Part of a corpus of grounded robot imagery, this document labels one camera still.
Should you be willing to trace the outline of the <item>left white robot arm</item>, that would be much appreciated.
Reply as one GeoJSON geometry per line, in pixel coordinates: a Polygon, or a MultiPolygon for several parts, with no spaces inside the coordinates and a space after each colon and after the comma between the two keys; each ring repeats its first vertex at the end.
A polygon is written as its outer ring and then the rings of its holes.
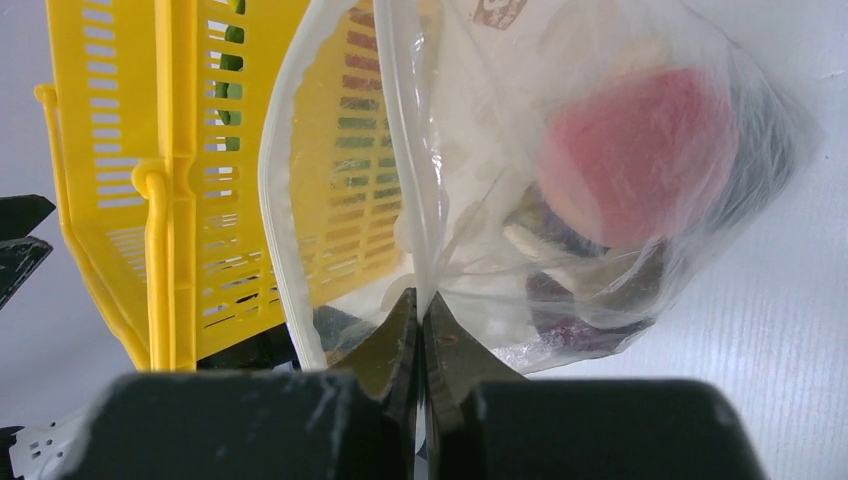
{"type": "MultiPolygon", "coordinates": [[[[6,305],[53,251],[32,235],[56,206],[36,195],[1,199],[1,304],[6,305]]],[[[47,426],[1,428],[3,479],[58,479],[87,414],[85,406],[47,426]]]]}

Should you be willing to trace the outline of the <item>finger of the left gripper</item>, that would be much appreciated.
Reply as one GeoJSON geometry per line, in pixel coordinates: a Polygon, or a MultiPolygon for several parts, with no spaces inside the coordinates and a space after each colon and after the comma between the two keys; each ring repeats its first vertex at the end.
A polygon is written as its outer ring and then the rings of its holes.
{"type": "Polygon", "coordinates": [[[53,251],[31,233],[55,209],[49,199],[36,194],[1,198],[1,308],[53,251]]]}

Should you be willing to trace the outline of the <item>clear zip top bag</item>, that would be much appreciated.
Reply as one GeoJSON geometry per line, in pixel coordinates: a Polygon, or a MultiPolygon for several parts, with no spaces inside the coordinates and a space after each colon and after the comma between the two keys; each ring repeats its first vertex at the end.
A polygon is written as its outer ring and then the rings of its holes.
{"type": "MultiPolygon", "coordinates": [[[[680,1],[370,1],[383,104],[402,209],[393,298],[441,297],[477,341],[512,369],[545,370],[616,354],[578,352],[533,322],[526,282],[535,261],[503,234],[516,223],[570,250],[663,244],[666,277],[657,319],[691,279],[779,197],[812,158],[820,130],[784,87],[712,22],[680,1]],[[739,145],[728,182],[682,233],[604,247],[556,216],[536,162],[565,108],[658,70],[694,68],[726,86],[739,145]]],[[[307,317],[304,271],[272,258],[286,322],[307,317]]]]}

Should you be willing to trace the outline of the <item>white garlic bulb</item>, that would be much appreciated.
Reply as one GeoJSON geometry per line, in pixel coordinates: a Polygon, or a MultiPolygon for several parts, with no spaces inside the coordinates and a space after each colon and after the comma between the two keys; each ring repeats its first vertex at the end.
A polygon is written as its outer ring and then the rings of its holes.
{"type": "Polygon", "coordinates": [[[587,268],[598,260],[597,256],[581,256],[565,244],[545,240],[530,229],[516,223],[503,227],[505,238],[538,268],[562,285],[575,281],[576,269],[587,268]]]}

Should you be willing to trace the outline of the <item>yellow plastic basket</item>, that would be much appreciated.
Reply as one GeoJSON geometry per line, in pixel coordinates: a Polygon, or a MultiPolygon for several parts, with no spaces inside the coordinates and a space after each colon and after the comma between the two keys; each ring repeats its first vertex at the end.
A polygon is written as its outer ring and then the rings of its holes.
{"type": "Polygon", "coordinates": [[[191,370],[279,326],[302,364],[393,304],[402,209],[370,1],[50,1],[35,91],[65,243],[139,370],[191,370]]]}

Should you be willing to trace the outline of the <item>pink peach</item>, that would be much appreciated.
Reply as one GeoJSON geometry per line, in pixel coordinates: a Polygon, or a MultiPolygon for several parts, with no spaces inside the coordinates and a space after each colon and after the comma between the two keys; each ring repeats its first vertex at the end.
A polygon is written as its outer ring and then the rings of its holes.
{"type": "Polygon", "coordinates": [[[728,182],[738,145],[729,90],[705,72],[627,76],[552,119],[538,188],[587,240],[641,246],[702,218],[728,182]]]}

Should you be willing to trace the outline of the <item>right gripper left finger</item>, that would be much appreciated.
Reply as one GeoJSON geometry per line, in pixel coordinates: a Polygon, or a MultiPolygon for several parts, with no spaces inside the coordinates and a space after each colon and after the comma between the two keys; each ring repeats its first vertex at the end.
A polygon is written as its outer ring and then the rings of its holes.
{"type": "Polygon", "coordinates": [[[417,302],[320,372],[134,374],[85,417],[63,479],[410,479],[417,302]]]}

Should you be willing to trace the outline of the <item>dark maroon fruit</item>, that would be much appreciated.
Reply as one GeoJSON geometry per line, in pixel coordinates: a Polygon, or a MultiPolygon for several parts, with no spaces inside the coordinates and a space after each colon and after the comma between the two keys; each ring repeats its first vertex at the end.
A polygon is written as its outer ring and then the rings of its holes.
{"type": "Polygon", "coordinates": [[[526,282],[539,332],[560,334],[578,352],[609,352],[656,323],[666,277],[663,244],[569,251],[543,243],[525,254],[540,263],[526,282]]]}

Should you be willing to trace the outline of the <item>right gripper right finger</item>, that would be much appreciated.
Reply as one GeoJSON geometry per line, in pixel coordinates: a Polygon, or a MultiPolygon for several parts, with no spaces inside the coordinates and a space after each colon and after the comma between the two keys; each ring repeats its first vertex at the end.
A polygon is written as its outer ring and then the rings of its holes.
{"type": "Polygon", "coordinates": [[[422,323],[432,479],[763,479],[736,410],[683,379],[530,380],[435,297],[422,323]]]}

